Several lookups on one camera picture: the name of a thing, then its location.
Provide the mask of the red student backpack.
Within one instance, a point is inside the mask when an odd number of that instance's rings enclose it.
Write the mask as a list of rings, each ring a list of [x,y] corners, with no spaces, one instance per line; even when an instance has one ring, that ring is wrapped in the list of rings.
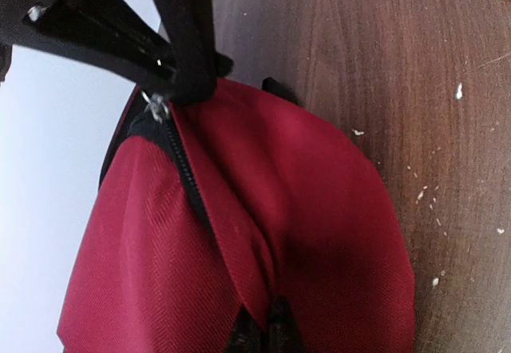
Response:
[[[284,297],[305,352],[411,352],[414,273],[374,165],[337,128],[219,80],[136,89],[101,171],[57,334],[66,352],[224,352]]]

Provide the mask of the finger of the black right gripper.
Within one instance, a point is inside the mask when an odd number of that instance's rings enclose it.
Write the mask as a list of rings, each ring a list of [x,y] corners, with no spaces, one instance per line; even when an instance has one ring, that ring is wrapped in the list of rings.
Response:
[[[175,73],[164,96],[175,105],[209,99],[217,79],[227,77],[234,62],[216,50],[212,0],[153,0],[167,34]]]

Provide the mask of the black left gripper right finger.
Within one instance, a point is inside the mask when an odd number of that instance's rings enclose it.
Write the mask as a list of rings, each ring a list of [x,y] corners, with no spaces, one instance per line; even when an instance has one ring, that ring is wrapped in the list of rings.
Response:
[[[277,298],[269,312],[267,351],[271,353],[299,353],[306,351],[291,306],[284,297]]]

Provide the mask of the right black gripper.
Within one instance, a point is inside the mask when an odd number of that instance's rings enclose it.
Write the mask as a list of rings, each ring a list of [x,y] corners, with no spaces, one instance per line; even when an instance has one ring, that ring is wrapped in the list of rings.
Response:
[[[171,45],[124,0],[1,0],[1,80],[14,46],[106,69],[145,89],[172,89]]]

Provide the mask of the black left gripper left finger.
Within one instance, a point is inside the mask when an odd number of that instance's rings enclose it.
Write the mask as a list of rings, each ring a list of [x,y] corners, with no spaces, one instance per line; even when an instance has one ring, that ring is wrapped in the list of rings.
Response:
[[[263,353],[265,334],[245,307],[236,317],[224,353]]]

